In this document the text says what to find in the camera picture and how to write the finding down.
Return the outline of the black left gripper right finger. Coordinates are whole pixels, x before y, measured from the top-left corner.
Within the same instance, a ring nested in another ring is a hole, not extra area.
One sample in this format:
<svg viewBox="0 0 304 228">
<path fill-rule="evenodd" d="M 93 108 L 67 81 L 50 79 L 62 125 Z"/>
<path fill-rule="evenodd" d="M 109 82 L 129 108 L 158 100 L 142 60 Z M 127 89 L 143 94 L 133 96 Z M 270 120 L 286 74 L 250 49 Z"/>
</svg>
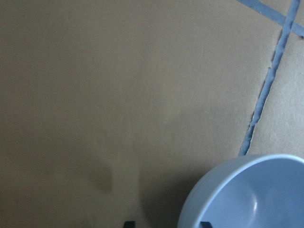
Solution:
<svg viewBox="0 0 304 228">
<path fill-rule="evenodd" d="M 211 228 L 211 223 L 207 222 L 207 221 L 201 221 L 199 227 L 200 228 Z"/>
</svg>

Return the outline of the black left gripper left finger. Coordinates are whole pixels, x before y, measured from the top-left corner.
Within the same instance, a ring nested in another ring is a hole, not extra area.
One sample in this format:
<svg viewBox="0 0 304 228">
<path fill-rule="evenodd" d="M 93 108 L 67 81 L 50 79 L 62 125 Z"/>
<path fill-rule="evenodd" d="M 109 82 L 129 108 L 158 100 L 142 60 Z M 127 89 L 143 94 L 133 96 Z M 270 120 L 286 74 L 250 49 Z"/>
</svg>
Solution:
<svg viewBox="0 0 304 228">
<path fill-rule="evenodd" d="M 135 221 L 125 221 L 123 228 L 135 228 Z"/>
</svg>

